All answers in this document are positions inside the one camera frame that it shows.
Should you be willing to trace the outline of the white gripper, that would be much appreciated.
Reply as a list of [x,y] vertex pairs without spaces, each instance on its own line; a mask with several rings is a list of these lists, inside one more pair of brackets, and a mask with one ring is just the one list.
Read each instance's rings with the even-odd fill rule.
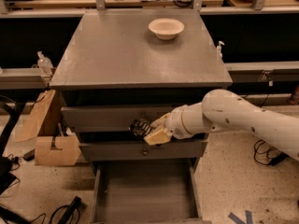
[[189,133],[185,129],[182,121],[183,111],[186,105],[176,107],[170,113],[166,113],[151,123],[155,128],[151,133],[144,137],[144,140],[150,145],[160,145],[168,143],[172,135],[177,139],[186,139]]

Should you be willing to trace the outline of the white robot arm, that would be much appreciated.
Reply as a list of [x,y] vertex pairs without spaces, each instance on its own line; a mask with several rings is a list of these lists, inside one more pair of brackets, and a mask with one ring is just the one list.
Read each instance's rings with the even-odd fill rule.
[[299,161],[299,118],[265,110],[227,90],[213,90],[200,103],[183,105],[153,121],[144,140],[150,145],[171,138],[230,129],[247,131]]

